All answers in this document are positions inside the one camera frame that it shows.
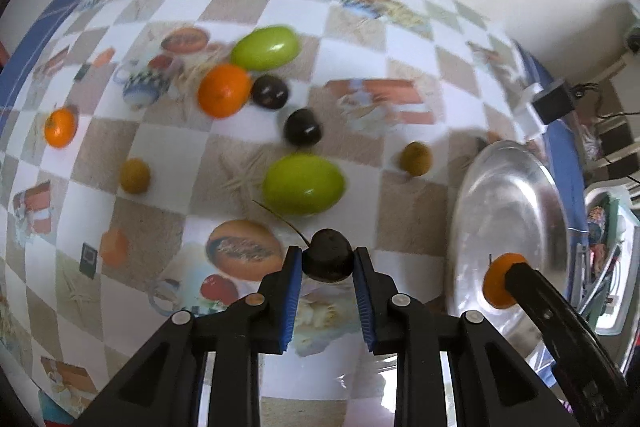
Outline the silver metal tray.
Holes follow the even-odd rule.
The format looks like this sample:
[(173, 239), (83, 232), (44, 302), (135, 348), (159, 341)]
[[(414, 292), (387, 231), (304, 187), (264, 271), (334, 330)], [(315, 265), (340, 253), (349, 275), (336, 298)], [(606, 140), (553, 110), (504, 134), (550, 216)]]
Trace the silver metal tray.
[(520, 254), (563, 295), (568, 294), (570, 240), (560, 194), (549, 170), (513, 141), (488, 145), (471, 162), (449, 232), (445, 301), (450, 315), (484, 315), (540, 374), (552, 363), (540, 332), (518, 306), (498, 310), (484, 298), (489, 261)]

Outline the small orange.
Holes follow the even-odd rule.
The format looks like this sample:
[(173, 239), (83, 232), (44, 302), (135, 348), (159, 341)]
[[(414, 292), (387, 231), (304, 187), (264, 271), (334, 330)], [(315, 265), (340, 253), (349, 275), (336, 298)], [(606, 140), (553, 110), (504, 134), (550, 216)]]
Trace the small orange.
[(46, 119), (43, 128), (44, 139), (50, 147), (64, 148), (75, 138), (77, 118), (68, 107), (55, 109)]

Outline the dark plum with stem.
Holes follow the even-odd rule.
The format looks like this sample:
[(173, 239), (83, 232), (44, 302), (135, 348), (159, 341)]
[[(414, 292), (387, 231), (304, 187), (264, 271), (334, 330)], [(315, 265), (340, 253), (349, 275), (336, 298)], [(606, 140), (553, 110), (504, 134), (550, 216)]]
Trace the dark plum with stem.
[(345, 236), (333, 229), (321, 229), (311, 239), (296, 228), (285, 217), (271, 210), (261, 202), (254, 203), (285, 223), (304, 242), (302, 252), (302, 271), (307, 277), (322, 283), (337, 283), (352, 275), (355, 266), (355, 254)]

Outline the dark plum beside orange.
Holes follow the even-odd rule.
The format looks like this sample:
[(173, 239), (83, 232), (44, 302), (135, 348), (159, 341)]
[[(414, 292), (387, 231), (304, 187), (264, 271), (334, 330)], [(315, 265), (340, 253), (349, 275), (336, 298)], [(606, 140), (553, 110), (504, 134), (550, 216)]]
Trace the dark plum beside orange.
[(288, 101), (290, 90), (286, 82), (275, 75), (261, 75), (253, 82), (250, 89), (250, 97), (258, 106), (279, 110), (283, 108)]

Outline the orange beside plum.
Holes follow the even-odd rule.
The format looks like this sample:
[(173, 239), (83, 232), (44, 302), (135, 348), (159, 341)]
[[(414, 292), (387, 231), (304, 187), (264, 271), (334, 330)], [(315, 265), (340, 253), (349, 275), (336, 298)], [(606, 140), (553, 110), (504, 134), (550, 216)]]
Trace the orange beside plum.
[(209, 117), (222, 119), (238, 113), (250, 98), (252, 80), (233, 64), (212, 68), (198, 86), (198, 106)]

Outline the brown kiwi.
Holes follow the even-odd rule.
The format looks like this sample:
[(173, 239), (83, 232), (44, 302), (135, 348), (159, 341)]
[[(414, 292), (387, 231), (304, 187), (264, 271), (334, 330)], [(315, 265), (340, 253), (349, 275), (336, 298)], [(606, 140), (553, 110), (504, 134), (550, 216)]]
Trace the brown kiwi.
[(431, 149), (422, 142), (409, 143), (399, 155), (399, 167), (410, 176), (423, 176), (433, 165)]
[(128, 194), (143, 194), (151, 184), (151, 169), (140, 158), (127, 159), (119, 176), (120, 187)]

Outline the black power adapter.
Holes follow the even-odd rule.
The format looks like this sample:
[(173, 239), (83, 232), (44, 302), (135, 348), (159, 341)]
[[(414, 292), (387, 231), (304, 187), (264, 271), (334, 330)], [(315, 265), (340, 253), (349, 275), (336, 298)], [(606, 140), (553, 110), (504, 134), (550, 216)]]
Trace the black power adapter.
[(565, 80), (554, 80), (534, 95), (533, 108), (543, 124), (551, 124), (574, 112), (577, 104), (572, 86)]

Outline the green mango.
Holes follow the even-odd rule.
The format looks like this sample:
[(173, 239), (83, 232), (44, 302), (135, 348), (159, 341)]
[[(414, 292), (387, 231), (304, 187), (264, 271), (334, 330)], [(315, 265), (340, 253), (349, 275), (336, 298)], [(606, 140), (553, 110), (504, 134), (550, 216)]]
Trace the green mango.
[(292, 62), (300, 52), (296, 33), (288, 26), (258, 28), (232, 49), (230, 61), (247, 70), (262, 72)]
[(262, 202), (283, 216), (312, 216), (335, 206), (346, 191), (342, 170), (318, 155), (286, 155), (269, 166)]

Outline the checkered picture tablecloth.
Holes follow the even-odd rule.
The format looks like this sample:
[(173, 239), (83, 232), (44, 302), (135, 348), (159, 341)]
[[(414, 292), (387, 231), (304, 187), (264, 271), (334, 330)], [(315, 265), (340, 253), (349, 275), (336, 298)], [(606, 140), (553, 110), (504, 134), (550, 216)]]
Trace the checkered picture tablecloth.
[[(300, 52), (276, 69), (279, 110), (250, 97), (228, 118), (198, 86), (258, 28), (288, 26)], [(78, 416), (177, 308), (217, 312), (304, 242), (262, 202), (269, 166), (314, 154), (342, 170), (340, 201), (283, 216), (307, 239), (331, 228), (423, 301), (442, 295), (448, 218), (480, 148), (523, 141), (506, 94), (532, 60), (456, 0), (55, 0), (1, 76), (1, 339), (40, 389)], [(44, 139), (61, 107), (64, 148)], [(309, 108), (322, 139), (284, 139)], [(423, 176), (399, 167), (411, 142)], [(143, 194), (122, 164), (151, 169)]]

